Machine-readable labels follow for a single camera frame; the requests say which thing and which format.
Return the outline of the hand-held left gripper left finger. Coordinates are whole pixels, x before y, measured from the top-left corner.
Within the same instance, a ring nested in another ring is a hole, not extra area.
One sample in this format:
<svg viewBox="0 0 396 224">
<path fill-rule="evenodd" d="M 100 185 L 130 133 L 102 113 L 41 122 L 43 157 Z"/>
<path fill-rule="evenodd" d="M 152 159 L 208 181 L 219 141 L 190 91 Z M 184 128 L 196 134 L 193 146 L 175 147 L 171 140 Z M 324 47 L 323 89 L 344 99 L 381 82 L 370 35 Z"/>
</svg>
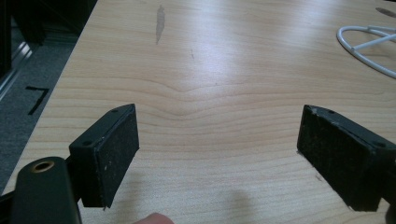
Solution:
<svg viewBox="0 0 396 224">
<path fill-rule="evenodd" d="M 68 168 L 86 207 L 109 207 L 137 150 L 135 105 L 106 112 L 70 146 Z"/>
</svg>

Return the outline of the dark cabinet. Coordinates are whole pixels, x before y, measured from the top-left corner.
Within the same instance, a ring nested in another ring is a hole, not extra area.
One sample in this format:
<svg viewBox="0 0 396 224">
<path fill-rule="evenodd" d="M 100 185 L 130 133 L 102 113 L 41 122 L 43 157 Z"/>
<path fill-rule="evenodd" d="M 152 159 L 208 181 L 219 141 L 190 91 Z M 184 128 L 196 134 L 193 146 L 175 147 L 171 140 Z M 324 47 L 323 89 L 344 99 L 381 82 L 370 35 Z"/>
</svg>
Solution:
<svg viewBox="0 0 396 224">
<path fill-rule="evenodd" d="M 0 0 L 0 77 L 11 69 L 11 19 L 28 43 L 42 44 L 44 21 L 80 35 L 98 0 Z"/>
</svg>

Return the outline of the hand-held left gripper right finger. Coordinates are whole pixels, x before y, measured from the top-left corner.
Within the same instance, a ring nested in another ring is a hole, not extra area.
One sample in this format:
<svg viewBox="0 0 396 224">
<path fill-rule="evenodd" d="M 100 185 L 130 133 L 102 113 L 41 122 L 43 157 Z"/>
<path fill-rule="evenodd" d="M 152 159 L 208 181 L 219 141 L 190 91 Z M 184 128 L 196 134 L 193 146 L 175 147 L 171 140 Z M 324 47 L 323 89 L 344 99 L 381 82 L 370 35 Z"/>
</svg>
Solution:
<svg viewBox="0 0 396 224">
<path fill-rule="evenodd" d="M 298 151 L 355 211 L 396 205 L 396 145 L 327 108 L 305 105 Z"/>
</svg>

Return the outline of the metal floor rail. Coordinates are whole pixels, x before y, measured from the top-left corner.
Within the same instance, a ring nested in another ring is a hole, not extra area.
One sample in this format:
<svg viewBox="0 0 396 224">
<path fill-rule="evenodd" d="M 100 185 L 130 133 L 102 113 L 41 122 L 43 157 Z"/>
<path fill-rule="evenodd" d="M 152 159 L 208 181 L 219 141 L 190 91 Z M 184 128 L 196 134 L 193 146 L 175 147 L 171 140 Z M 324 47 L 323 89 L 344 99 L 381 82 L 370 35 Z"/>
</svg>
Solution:
<svg viewBox="0 0 396 224">
<path fill-rule="evenodd" d="M 7 92 L 20 75 L 21 69 L 26 65 L 32 54 L 33 49 L 27 42 L 21 42 L 11 54 L 11 68 L 0 78 L 0 101 L 7 95 Z"/>
</svg>

